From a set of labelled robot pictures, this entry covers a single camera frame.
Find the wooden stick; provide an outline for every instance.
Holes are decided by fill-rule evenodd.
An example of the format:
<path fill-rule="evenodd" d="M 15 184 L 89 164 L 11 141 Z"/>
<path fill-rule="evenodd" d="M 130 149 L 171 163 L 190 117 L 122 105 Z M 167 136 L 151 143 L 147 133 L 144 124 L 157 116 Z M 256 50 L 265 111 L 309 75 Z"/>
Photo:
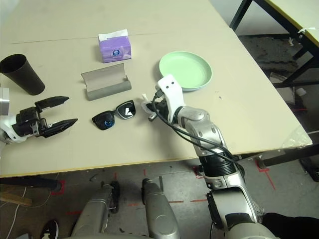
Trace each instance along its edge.
<path fill-rule="evenodd" d="M 11 193 L 1 192 L 0 194 L 0 201 L 15 203 L 15 204 L 22 204 L 25 206 L 31 206 L 32 200 L 29 198 L 23 198 L 21 196 L 17 196 Z"/>

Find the purple tissue box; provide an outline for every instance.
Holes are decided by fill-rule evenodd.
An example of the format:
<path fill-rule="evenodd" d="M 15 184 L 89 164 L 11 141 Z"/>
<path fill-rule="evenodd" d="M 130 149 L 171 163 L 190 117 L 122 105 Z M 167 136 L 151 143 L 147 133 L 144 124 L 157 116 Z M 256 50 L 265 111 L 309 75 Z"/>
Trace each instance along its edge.
<path fill-rule="evenodd" d="M 103 63 L 131 59 L 131 44 L 128 36 L 99 40 Z"/>

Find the black cup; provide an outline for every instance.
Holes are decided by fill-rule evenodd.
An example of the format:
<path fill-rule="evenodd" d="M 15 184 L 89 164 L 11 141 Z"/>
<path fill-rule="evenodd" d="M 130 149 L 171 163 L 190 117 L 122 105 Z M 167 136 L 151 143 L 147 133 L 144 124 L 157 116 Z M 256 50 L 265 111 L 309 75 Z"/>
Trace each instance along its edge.
<path fill-rule="evenodd" d="M 44 91 L 44 83 L 34 72 L 25 55 L 14 54 L 4 58 L 0 62 L 0 73 L 13 80 L 32 96 Z"/>

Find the wall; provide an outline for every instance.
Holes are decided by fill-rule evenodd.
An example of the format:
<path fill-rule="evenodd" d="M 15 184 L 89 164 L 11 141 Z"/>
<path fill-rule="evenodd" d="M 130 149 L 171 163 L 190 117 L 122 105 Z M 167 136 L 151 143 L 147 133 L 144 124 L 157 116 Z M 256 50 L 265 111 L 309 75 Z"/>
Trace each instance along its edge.
<path fill-rule="evenodd" d="M 19 0 L 0 0 L 0 26 L 18 3 Z"/>
<path fill-rule="evenodd" d="M 233 19 L 241 0 L 209 0 L 229 25 Z M 237 35 L 276 34 L 287 33 L 268 13 L 254 1 L 250 4 L 246 14 L 240 22 Z"/>

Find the black cylinder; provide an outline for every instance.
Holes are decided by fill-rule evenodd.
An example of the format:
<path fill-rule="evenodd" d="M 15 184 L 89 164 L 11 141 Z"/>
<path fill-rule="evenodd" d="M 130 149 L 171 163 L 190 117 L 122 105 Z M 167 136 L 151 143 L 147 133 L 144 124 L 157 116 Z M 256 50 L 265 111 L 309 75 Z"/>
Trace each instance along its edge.
<path fill-rule="evenodd" d="M 4 74 L 30 95 L 44 91 L 45 85 L 30 66 L 25 55 L 14 54 L 0 62 L 0 73 Z"/>
<path fill-rule="evenodd" d="M 235 165 L 218 155 L 199 157 L 204 173 L 208 177 L 225 176 L 236 172 Z"/>

